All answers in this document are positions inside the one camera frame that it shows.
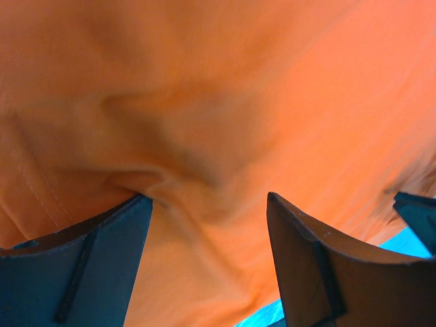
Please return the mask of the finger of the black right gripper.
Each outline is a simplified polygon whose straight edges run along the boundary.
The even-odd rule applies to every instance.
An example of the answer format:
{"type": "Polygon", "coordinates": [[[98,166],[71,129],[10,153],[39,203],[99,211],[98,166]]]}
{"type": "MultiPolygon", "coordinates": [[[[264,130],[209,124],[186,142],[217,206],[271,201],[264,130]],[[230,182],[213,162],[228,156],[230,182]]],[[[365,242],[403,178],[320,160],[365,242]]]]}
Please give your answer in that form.
{"type": "Polygon", "coordinates": [[[435,255],[435,198],[398,192],[393,208],[429,253],[435,255]]]}

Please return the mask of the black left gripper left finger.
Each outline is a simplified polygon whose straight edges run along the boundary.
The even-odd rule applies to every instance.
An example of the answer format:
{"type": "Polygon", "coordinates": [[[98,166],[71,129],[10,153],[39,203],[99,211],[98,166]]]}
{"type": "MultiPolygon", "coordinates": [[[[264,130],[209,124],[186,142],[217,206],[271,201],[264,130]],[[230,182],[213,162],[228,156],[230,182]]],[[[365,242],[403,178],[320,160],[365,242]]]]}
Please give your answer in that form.
{"type": "Polygon", "coordinates": [[[1,325],[123,326],[152,209],[152,200],[138,195],[2,249],[1,325]]]}

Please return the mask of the orange t-shirt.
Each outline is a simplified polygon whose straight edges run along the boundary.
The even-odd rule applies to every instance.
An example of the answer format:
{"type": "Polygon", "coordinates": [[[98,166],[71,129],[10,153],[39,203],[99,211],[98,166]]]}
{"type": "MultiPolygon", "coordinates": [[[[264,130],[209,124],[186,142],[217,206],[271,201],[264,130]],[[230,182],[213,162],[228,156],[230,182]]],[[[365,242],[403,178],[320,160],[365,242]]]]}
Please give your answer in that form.
{"type": "Polygon", "coordinates": [[[1,246],[154,202],[127,326],[278,299],[269,192],[361,240],[435,194],[434,1],[2,1],[1,246]]]}

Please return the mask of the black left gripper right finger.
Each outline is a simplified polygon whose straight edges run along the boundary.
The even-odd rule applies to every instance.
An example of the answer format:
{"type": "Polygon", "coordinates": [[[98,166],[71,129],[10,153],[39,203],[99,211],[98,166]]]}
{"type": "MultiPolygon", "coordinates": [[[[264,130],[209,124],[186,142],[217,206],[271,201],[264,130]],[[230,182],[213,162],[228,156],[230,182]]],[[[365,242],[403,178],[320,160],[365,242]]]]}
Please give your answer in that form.
{"type": "Polygon", "coordinates": [[[435,259],[353,238],[269,193],[285,326],[434,326],[435,259]]]}

